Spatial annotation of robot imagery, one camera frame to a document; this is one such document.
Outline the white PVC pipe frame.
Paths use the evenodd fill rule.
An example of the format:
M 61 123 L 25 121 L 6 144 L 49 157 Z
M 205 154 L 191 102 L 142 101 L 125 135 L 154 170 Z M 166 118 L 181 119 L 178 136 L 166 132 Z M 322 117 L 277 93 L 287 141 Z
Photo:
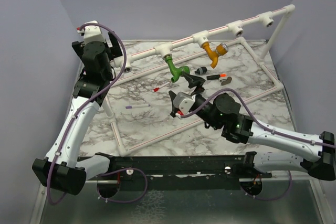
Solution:
M 226 43 L 227 46 L 233 46 L 235 44 L 241 44 L 242 46 L 244 46 L 244 48 L 248 51 L 248 53 L 252 56 L 253 60 L 256 62 L 257 65 L 259 65 L 261 67 L 261 69 L 265 72 L 265 74 L 269 77 L 269 79 L 273 82 L 274 86 L 260 94 L 254 95 L 250 98 L 248 98 L 246 101 L 246 103 L 251 103 L 254 102 L 258 99 L 264 98 L 270 94 L 276 93 L 278 91 L 282 91 L 284 89 L 284 85 L 281 84 L 280 80 L 278 80 L 277 77 L 275 77 L 272 72 L 270 71 L 270 69 L 268 69 L 268 67 L 265 65 L 265 61 L 264 58 L 266 56 L 266 54 L 269 52 L 271 46 L 273 45 L 273 43 L 275 42 L 276 38 L 278 37 L 280 31 L 282 30 L 283 26 L 285 25 L 286 21 L 289 19 L 289 17 L 291 16 L 291 14 L 295 11 L 295 5 L 294 4 L 290 4 L 287 6 L 284 6 L 280 9 L 277 10 L 273 10 L 273 11 L 268 11 L 268 12 L 264 12 L 261 14 L 258 14 L 254 17 L 251 18 L 247 18 L 244 20 L 236 20 L 234 22 L 228 23 L 222 27 L 218 27 L 218 28 L 214 28 L 211 30 L 204 30 L 204 31 L 200 31 L 197 33 L 192 34 L 189 37 L 186 38 L 182 38 L 180 40 L 176 40 L 176 41 L 168 41 L 165 42 L 163 44 L 160 44 L 158 46 L 155 46 L 153 48 L 150 48 L 148 50 L 144 50 L 141 52 L 137 52 L 134 54 L 130 54 L 129 56 L 127 56 L 127 60 L 123 60 L 121 57 L 117 57 L 115 59 L 112 60 L 114 67 L 121 67 L 122 64 L 125 62 L 126 63 L 126 69 L 127 71 L 125 72 L 129 72 L 132 70 L 132 63 L 134 63 L 135 61 L 138 60 L 142 60 L 144 58 L 150 57 L 150 56 L 154 56 L 154 55 L 159 55 L 162 58 L 166 55 L 168 55 L 168 53 L 172 54 L 172 50 L 175 48 L 179 48 L 188 44 L 198 44 L 201 47 L 201 45 L 205 42 L 209 42 L 209 37 L 211 36 L 215 36 L 215 35 L 219 35 L 225 32 L 230 32 L 233 33 L 233 35 L 236 37 L 235 39 L 228 41 Z M 263 26 L 265 27 L 269 27 L 274 23 L 274 17 L 282 15 L 282 18 L 279 22 L 279 24 L 277 25 L 276 29 L 274 30 L 270 40 L 267 42 L 265 48 L 262 50 L 262 53 L 260 56 L 258 56 L 253 49 L 251 48 L 250 45 L 248 45 L 248 42 L 246 41 L 246 39 L 242 36 L 243 34 L 243 27 L 250 25 L 250 24 L 254 24 L 254 23 L 262 23 Z M 197 57 L 203 56 L 206 54 L 205 50 L 202 49 L 203 51 L 197 52 L 193 55 L 189 55 L 186 57 L 183 57 L 181 59 L 178 60 L 173 60 L 174 64 L 177 63 L 183 63 L 186 62 L 187 60 L 192 60 L 195 59 Z M 116 82 L 116 86 L 119 84 L 123 84 L 126 83 L 128 81 L 140 78 L 140 77 L 144 77 L 147 74 L 152 74 L 152 73 L 156 73 L 160 70 L 163 70 L 164 68 L 168 67 L 168 65 L 165 63 L 163 65 L 159 65 L 157 67 L 154 67 L 152 69 L 149 70 L 143 70 L 139 73 L 133 74 L 129 77 L 124 77 L 119 79 Z M 109 108 L 109 102 L 106 98 L 106 101 L 104 101 L 103 103 L 103 108 L 104 109 L 109 109 L 108 111 L 108 118 L 110 118 L 110 124 L 111 124 L 111 128 L 112 131 L 114 133 L 115 139 L 116 139 L 116 143 L 117 143 L 117 150 L 119 152 L 119 154 L 121 156 L 125 156 L 127 154 L 131 154 L 134 151 L 139 151 L 142 148 L 148 147 L 154 143 L 160 142 L 162 140 L 167 139 L 168 137 L 177 135 L 179 133 L 182 133 L 186 130 L 189 130 L 193 127 L 196 127 L 198 125 L 201 124 L 201 121 L 195 121 L 192 122 L 188 125 L 184 125 L 180 128 L 177 128 L 176 130 L 167 132 L 163 135 L 158 136 L 157 138 L 153 138 L 151 140 L 145 141 L 143 142 L 143 144 L 138 144 L 135 147 L 132 147 L 130 149 L 126 149 L 125 145 L 123 143 L 123 140 L 120 136 L 120 132 L 119 129 L 117 127 L 117 122 L 116 122 L 116 116 L 113 114 L 112 109 Z

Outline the green water faucet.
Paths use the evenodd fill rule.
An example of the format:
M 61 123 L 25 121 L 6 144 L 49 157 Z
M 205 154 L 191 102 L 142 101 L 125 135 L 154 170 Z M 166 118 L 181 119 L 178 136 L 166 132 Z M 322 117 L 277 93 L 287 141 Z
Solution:
M 173 63 L 173 58 L 171 54 L 164 56 L 163 59 L 165 63 L 168 65 L 168 68 L 172 75 L 171 77 L 172 83 L 177 82 L 183 73 L 187 73 L 187 74 L 190 73 L 190 69 L 188 66 L 176 67 L 175 64 Z

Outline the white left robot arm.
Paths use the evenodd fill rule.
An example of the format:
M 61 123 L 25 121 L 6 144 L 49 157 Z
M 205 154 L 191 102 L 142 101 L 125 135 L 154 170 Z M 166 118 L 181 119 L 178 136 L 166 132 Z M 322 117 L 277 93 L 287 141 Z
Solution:
M 35 159 L 32 170 L 40 183 L 63 193 L 77 195 L 85 182 L 101 175 L 110 179 L 116 166 L 112 157 L 98 153 L 79 161 L 78 154 L 86 131 L 102 105 L 113 80 L 110 61 L 123 55 L 118 39 L 108 33 L 108 46 L 100 30 L 86 28 L 83 42 L 74 41 L 72 48 L 83 63 L 83 71 L 75 84 L 70 111 L 54 145 L 42 159 Z

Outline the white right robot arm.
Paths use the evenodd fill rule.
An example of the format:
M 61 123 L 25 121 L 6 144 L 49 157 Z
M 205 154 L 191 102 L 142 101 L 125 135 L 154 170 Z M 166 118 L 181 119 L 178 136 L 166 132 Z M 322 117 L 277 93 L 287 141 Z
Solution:
M 222 130 L 222 137 L 232 143 L 256 144 L 278 149 L 277 153 L 256 154 L 241 164 L 246 177 L 273 170 L 297 170 L 313 178 L 335 180 L 335 137 L 331 132 L 307 134 L 285 130 L 255 118 L 241 96 L 223 88 L 204 98 L 204 79 L 187 73 L 182 76 L 194 91 L 169 91 L 171 117 L 185 119 L 197 115 L 206 128 Z

